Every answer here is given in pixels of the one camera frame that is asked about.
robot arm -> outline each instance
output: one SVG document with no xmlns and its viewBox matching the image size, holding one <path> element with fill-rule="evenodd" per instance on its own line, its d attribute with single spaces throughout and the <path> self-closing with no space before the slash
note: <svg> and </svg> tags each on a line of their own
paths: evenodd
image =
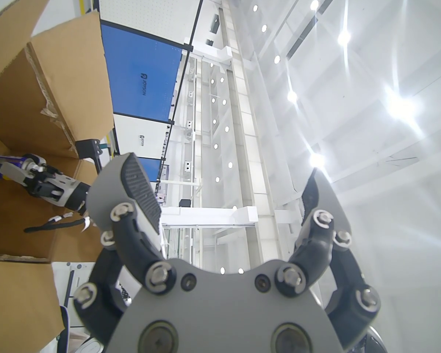
<svg viewBox="0 0 441 353">
<path fill-rule="evenodd" d="M 303 194 L 295 252 L 244 274 L 220 275 L 165 260 L 160 207 L 133 154 L 103 169 L 86 205 L 104 246 L 89 282 L 74 294 L 85 327 L 116 352 L 343 352 L 380 309 L 349 245 L 351 230 L 323 174 Z M 116 289 L 125 265 L 142 288 L 126 307 Z M 330 266 L 337 290 L 324 310 L 309 287 Z"/>
</svg>

screw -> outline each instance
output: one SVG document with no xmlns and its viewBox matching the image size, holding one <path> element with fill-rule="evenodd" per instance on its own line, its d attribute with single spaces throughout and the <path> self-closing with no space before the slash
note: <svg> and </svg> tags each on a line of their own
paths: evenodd
<svg viewBox="0 0 441 353">
<path fill-rule="evenodd" d="M 96 299 L 97 289 L 93 283 L 85 283 L 74 293 L 74 300 L 82 305 L 82 309 L 90 307 Z"/>
<path fill-rule="evenodd" d="M 351 234 L 345 230 L 340 230 L 336 235 L 336 239 L 341 244 L 349 244 L 351 242 Z"/>
<path fill-rule="evenodd" d="M 155 267 L 155 269 L 152 272 L 152 276 L 150 277 L 150 282 L 154 286 L 160 286 L 166 282 L 168 279 L 168 269 L 165 268 L 163 265 L 159 265 Z"/>
<path fill-rule="evenodd" d="M 284 282 L 289 286 L 296 288 L 302 283 L 302 276 L 293 268 L 287 268 L 284 271 Z"/>
</svg>

spray can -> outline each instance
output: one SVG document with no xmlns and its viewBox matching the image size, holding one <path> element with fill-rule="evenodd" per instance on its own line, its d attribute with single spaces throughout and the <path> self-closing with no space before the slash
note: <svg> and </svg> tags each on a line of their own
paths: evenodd
<svg viewBox="0 0 441 353">
<path fill-rule="evenodd" d="M 26 154 L 24 156 L 1 156 L 0 155 L 0 167 L 3 163 L 11 163 L 14 166 L 21 168 L 23 170 L 30 170 L 32 168 L 39 168 L 41 164 L 46 163 L 46 161 L 37 156 L 32 154 Z M 0 172 L 0 179 L 3 179 L 3 175 Z"/>
</svg>

ceiling light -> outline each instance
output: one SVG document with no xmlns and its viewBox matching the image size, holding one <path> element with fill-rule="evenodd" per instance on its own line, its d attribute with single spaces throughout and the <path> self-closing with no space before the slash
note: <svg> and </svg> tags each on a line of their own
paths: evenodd
<svg viewBox="0 0 441 353">
<path fill-rule="evenodd" d="M 287 99 L 291 102 L 297 102 L 297 94 L 291 90 L 289 93 L 287 93 Z"/>
<path fill-rule="evenodd" d="M 338 44 L 345 47 L 351 40 L 351 34 L 347 30 L 342 30 L 338 37 Z"/>
<path fill-rule="evenodd" d="M 313 152 L 310 155 L 309 163 L 312 167 L 323 168 L 325 165 L 325 157 L 319 153 Z"/>
<path fill-rule="evenodd" d="M 313 2 L 310 3 L 310 9 L 311 10 L 317 10 L 318 9 L 318 0 L 313 0 Z"/>
</svg>

bright light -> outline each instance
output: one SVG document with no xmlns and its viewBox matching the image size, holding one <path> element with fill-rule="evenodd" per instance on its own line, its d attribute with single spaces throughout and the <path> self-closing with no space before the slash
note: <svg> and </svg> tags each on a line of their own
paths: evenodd
<svg viewBox="0 0 441 353">
<path fill-rule="evenodd" d="M 345 47 L 351 40 L 351 34 L 347 30 L 342 30 L 338 37 L 338 44 Z"/>
<path fill-rule="evenodd" d="M 323 168 L 325 165 L 325 158 L 323 155 L 313 152 L 310 155 L 309 163 L 312 167 Z"/>
<path fill-rule="evenodd" d="M 416 113 L 415 104 L 410 99 L 403 99 L 389 87 L 386 88 L 386 93 L 389 114 L 395 119 L 413 123 Z"/>
<path fill-rule="evenodd" d="M 317 10 L 318 9 L 318 0 L 313 0 L 313 2 L 310 4 L 311 10 Z"/>
<path fill-rule="evenodd" d="M 291 90 L 289 93 L 287 93 L 287 99 L 291 102 L 297 102 L 297 94 Z"/>
</svg>

